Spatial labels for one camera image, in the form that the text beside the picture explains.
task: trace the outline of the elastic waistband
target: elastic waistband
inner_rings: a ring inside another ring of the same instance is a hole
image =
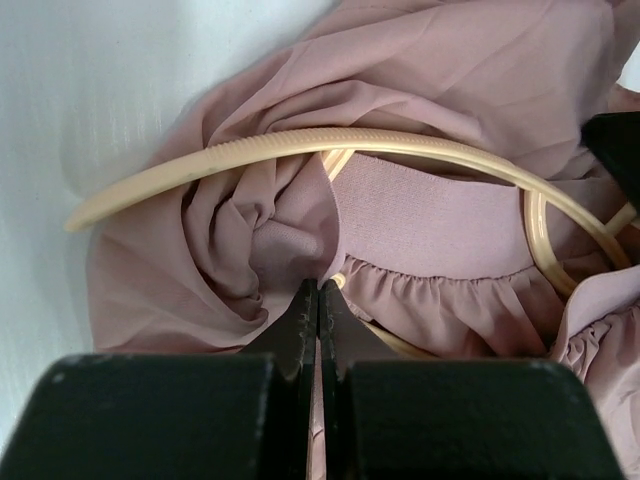
[[[624,197],[610,178],[553,182],[601,221]],[[450,180],[354,155],[333,183],[348,254],[419,277],[496,278],[533,265],[517,187]],[[547,214],[559,259],[596,243],[554,207]]]

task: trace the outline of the gathered fabric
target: gathered fabric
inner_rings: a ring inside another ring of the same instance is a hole
[[[502,156],[606,222],[624,204],[580,146],[640,38],[635,0],[345,0],[306,37],[200,99],[151,159],[308,127],[397,130]],[[589,389],[640,479],[640,267],[610,272],[549,207],[566,302],[535,268],[517,188],[393,155],[270,159],[111,218],[88,264],[95,346],[223,352],[340,272],[352,311],[445,358],[549,357]]]

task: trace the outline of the ruffled fabric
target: ruffled fabric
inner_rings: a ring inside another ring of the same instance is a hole
[[[627,478],[640,479],[640,266],[576,289],[551,358],[584,382]]]
[[[570,275],[608,271],[599,254],[564,262]],[[422,278],[348,257],[342,290],[355,315],[442,358],[542,357],[564,302],[535,267],[501,278]]]

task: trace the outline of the white background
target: white background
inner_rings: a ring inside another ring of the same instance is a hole
[[[40,373],[91,349],[90,233],[63,232],[72,208],[137,170],[199,94],[338,3],[0,0],[0,451]]]

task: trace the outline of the pink chiffon fabric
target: pink chiffon fabric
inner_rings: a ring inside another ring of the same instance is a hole
[[[605,111],[639,37],[635,0],[345,0],[206,94],[151,164],[296,128],[401,130],[503,156],[606,221],[624,198],[580,125]],[[237,349],[303,279],[340,271],[360,318],[438,356],[567,365],[640,479],[640,267],[608,273],[550,209],[556,254],[590,277],[565,304],[533,266],[515,187],[398,161],[356,155],[332,184],[317,155],[272,159],[114,216],[88,266],[96,348]]]

